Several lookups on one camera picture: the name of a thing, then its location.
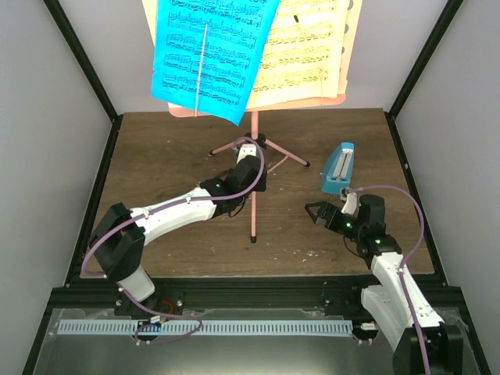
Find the black bracket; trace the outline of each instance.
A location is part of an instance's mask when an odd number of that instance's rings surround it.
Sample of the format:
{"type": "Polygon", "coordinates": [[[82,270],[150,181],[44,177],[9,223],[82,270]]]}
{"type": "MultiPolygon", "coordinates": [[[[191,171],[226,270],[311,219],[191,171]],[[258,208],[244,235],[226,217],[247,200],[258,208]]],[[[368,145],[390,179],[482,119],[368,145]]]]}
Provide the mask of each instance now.
{"type": "MultiPolygon", "coordinates": [[[[184,308],[184,293],[181,291],[156,291],[141,304],[151,310],[164,314],[182,315],[184,308]]],[[[124,293],[116,301],[116,316],[130,316],[131,319],[151,318],[151,314],[138,308],[124,293]]]]}

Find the wooden table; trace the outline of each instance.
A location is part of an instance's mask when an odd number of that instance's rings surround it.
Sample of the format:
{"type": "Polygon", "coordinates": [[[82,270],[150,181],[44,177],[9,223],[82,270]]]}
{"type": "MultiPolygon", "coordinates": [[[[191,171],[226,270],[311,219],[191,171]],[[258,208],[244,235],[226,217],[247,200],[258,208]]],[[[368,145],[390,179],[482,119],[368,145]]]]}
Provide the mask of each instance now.
{"type": "MultiPolygon", "coordinates": [[[[249,241],[250,209],[234,218],[217,217],[175,230],[149,244],[143,267],[153,277],[284,276],[368,273],[342,237],[315,225],[306,203],[337,196],[321,192],[320,172],[343,141],[355,144],[352,186],[393,184],[407,188],[381,109],[292,109],[260,113],[260,131],[311,162],[288,160],[268,176],[259,193],[258,241],[249,241]]],[[[236,162],[232,151],[208,151],[249,131],[211,116],[176,118],[169,113],[128,113],[116,143],[96,223],[117,202],[141,207],[175,198],[236,162]]],[[[281,155],[266,153],[267,165],[281,155]]],[[[387,232],[404,252],[415,244],[418,219],[410,200],[397,191],[373,191],[386,199],[387,232]]],[[[409,262],[413,273],[431,273],[425,245],[409,262]]],[[[90,270],[98,270],[93,262],[90,270]]]]}

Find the white robotic arm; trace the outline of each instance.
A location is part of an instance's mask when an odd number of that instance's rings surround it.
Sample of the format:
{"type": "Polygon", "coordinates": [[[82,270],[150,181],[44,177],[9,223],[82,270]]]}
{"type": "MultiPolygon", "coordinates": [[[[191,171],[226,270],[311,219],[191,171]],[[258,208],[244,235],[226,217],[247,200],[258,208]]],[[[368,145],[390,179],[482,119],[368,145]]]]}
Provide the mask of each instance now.
{"type": "MultiPolygon", "coordinates": [[[[105,275],[117,282],[136,301],[148,304],[146,300],[155,293],[155,285],[141,266],[143,248],[172,230],[232,213],[251,193],[249,191],[240,195],[254,183],[260,163],[256,146],[242,145],[236,166],[222,173],[225,178],[219,175],[203,181],[188,193],[155,205],[127,209],[118,203],[110,207],[92,233],[89,247],[126,220],[137,220],[106,240],[95,252],[105,275]]],[[[265,167],[252,190],[266,190],[265,167]]]]}
{"type": "MultiPolygon", "coordinates": [[[[341,213],[354,215],[357,208],[357,194],[349,192],[345,197],[345,204],[341,213]]],[[[379,238],[379,244],[376,244],[382,245],[383,240],[383,238],[379,238]]],[[[402,260],[403,255],[397,253],[397,251],[375,255],[370,264],[370,269],[381,285],[370,285],[363,288],[361,292],[362,306],[377,321],[393,351],[398,347],[399,340],[405,329],[412,327],[414,324],[399,279],[402,260]]],[[[404,266],[404,278],[410,299],[419,317],[420,326],[440,327],[444,320],[427,302],[406,265],[404,266]]]]}
{"type": "Polygon", "coordinates": [[[377,322],[392,347],[395,373],[423,372],[423,355],[409,301],[422,330],[432,373],[457,373],[456,370],[462,366],[463,338],[460,330],[457,326],[445,324],[423,296],[408,268],[404,266],[401,270],[402,250],[385,231],[384,200],[377,195],[362,195],[358,205],[354,192],[341,197],[345,200],[343,208],[329,202],[318,202],[305,205],[305,210],[315,223],[323,224],[327,229],[354,241],[359,257],[365,260],[380,282],[361,290],[361,304],[377,322]],[[401,271],[408,299],[403,291],[401,271]]]}

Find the musical notes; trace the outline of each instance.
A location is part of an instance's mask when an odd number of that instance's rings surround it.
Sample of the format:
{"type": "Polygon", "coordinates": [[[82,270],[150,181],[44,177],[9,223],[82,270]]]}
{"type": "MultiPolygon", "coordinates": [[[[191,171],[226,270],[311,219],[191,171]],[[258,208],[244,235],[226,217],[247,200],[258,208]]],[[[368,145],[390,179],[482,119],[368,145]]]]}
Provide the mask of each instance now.
{"type": "Polygon", "coordinates": [[[239,125],[278,4],[159,0],[152,96],[239,125]]]}
{"type": "Polygon", "coordinates": [[[349,0],[281,0],[249,108],[277,98],[337,97],[348,6],[349,0]]]}

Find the paper clip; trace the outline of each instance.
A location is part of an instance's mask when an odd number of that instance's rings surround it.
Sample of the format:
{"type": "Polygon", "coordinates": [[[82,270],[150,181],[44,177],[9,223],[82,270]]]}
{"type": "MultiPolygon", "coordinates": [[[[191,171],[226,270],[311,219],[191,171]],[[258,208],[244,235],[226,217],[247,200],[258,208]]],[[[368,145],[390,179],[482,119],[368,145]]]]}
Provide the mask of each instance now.
{"type": "Polygon", "coordinates": [[[203,56],[205,55],[205,43],[206,43],[206,35],[207,35],[208,30],[209,30],[209,25],[206,24],[205,25],[205,33],[203,34],[202,55],[200,56],[200,67],[198,69],[198,79],[196,80],[195,117],[198,116],[200,84],[202,83],[203,56]]]}

